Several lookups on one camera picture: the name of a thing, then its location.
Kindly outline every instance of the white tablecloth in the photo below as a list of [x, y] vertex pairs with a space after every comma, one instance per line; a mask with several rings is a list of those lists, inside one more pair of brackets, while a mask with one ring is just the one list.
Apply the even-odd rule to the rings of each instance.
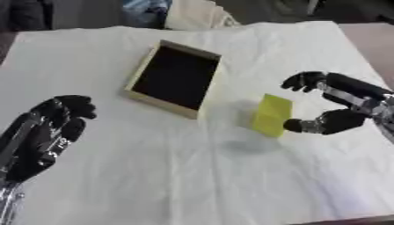
[[[223, 55], [198, 120], [124, 97], [161, 39]], [[318, 91], [280, 88], [304, 70], [385, 85], [329, 22], [21, 33], [0, 68], [0, 127], [64, 94], [92, 96], [98, 118], [26, 184], [18, 224], [266, 225], [394, 214], [394, 148], [370, 121], [332, 136], [280, 139], [247, 128], [265, 93], [292, 99], [297, 118], [340, 107]]]

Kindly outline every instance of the black robotic glove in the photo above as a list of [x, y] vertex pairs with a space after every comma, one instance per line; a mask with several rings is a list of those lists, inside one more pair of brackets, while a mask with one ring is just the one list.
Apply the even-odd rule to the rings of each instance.
[[283, 125], [288, 131], [297, 133], [336, 134], [342, 131], [361, 127], [366, 117], [364, 114], [349, 109], [324, 112], [315, 120], [287, 120]]
[[0, 137], [0, 154], [9, 160], [0, 160], [5, 180], [20, 183], [52, 166], [80, 137], [84, 119], [96, 118], [95, 109], [89, 97], [59, 96], [19, 116]]
[[[326, 76], [322, 72], [302, 72], [287, 79], [281, 87], [291, 88], [292, 91], [303, 89], [304, 92], [310, 92], [316, 89], [319, 83], [326, 82]], [[284, 128], [297, 133], [336, 134], [362, 126], [368, 117], [366, 114], [352, 111], [351, 104], [342, 99], [326, 94], [323, 94], [323, 97], [349, 108], [324, 112], [315, 120], [291, 119], [285, 122]]]
[[287, 79], [281, 88], [289, 89], [292, 91], [299, 91], [308, 93], [317, 88], [317, 84], [325, 80], [325, 74], [322, 72], [302, 72]]

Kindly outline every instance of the yellow sponge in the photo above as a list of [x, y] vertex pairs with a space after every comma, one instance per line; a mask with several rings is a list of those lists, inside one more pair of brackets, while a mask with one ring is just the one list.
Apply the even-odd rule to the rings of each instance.
[[271, 137], [280, 137], [283, 124], [291, 118], [293, 103], [285, 98], [266, 94], [255, 113], [252, 129]]

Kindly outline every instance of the fingertip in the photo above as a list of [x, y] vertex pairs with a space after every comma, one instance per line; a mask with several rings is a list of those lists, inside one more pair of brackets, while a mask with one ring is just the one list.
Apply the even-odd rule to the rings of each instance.
[[95, 111], [96, 110], [96, 106], [94, 104], [88, 104], [88, 105], [86, 105], [84, 110], [85, 111]]
[[304, 93], [309, 93], [309, 92], [311, 92], [311, 91], [312, 91], [311, 88], [304, 88], [304, 89], [303, 89], [303, 92], [304, 92]]
[[85, 102], [85, 103], [91, 102], [91, 97], [89, 97], [89, 96], [78, 95], [78, 96], [76, 96], [76, 98], [78, 98], [78, 100], [80, 100], [81, 102]]
[[282, 85], [281, 85], [281, 88], [282, 89], [288, 89], [290, 86], [288, 85], [288, 84], [285, 84], [285, 83], [283, 83]]
[[93, 119], [97, 118], [97, 114], [94, 112], [91, 112], [91, 113], [86, 114], [85, 118], [89, 119], [89, 120], [93, 120]]
[[294, 86], [294, 87], [292, 88], [292, 91], [299, 91], [299, 90], [301, 90], [301, 89], [302, 89], [302, 87]]
[[76, 142], [85, 128], [86, 122], [84, 120], [73, 118], [62, 128], [62, 137]]
[[297, 132], [297, 133], [301, 133], [303, 131], [303, 127], [301, 126], [301, 120], [297, 120], [297, 119], [287, 120], [283, 124], [283, 128], [285, 128], [288, 131]]

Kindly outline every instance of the table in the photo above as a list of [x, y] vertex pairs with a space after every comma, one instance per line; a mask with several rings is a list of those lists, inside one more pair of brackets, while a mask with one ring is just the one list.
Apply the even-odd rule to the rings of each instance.
[[[360, 27], [343, 27], [342, 26], [342, 29], [343, 30], [345, 30], [345, 33], [347, 32], [347, 35], [349, 36], [349, 37], [351, 37], [352, 35], [355, 35], [356, 37], [358, 37], [359, 36], [359, 34], [358, 33], [360, 33], [360, 32], [362, 32], [362, 29], [360, 28], [360, 29], [356, 29], [356, 28], [360, 28]], [[7, 40], [13, 40], [13, 38], [11, 38], [12, 36], [9, 36], [8, 38], [7, 38]], [[10, 42], [8, 41], [8, 46], [7, 47], [4, 47], [4, 49], [8, 49], [9, 47], [10, 47]], [[356, 43], [356, 45], [357, 44], [360, 44], [360, 43], [362, 43], [362, 40], [360, 40], [360, 39], [357, 39], [354, 43]], [[369, 47], [367, 47], [367, 48], [365, 48], [365, 46], [357, 46], [359, 49], [369, 49]], [[370, 222], [370, 221], [381, 221], [381, 220], [384, 220], [384, 221], [388, 221], [388, 220], [392, 220], [392, 218], [391, 217], [378, 217], [378, 218], [373, 218], [373, 219], [363, 219], [363, 220], [361, 220], [361, 221], [359, 221], [359, 220], [356, 220], [356, 221], [346, 221], [346, 223], [345, 224], [365, 224], [365, 221], [368, 221], [368, 222]]]
[[[384, 81], [394, 89], [394, 25], [351, 24], [339, 25], [344, 34], [356, 45]], [[16, 33], [0, 33], [0, 65], [8, 53]]]

